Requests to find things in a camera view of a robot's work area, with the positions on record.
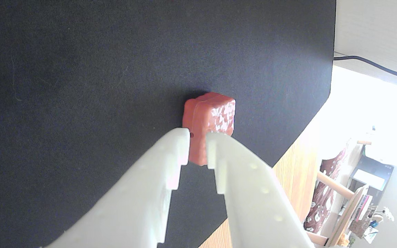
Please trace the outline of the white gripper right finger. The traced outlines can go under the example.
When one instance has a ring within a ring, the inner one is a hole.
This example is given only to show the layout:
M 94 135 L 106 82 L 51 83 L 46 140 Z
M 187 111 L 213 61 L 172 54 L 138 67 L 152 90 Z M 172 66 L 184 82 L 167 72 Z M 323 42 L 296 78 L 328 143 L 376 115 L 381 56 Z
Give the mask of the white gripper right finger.
M 207 133 L 205 141 L 234 248 L 314 247 L 266 162 L 224 133 Z

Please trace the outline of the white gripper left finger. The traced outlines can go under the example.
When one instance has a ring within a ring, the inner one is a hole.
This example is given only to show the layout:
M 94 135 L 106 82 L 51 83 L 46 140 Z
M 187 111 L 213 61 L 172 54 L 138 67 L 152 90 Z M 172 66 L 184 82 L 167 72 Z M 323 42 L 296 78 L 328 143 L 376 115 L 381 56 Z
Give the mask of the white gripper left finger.
M 190 132 L 162 136 L 50 248 L 156 248 L 165 242 L 171 195 L 189 161 Z

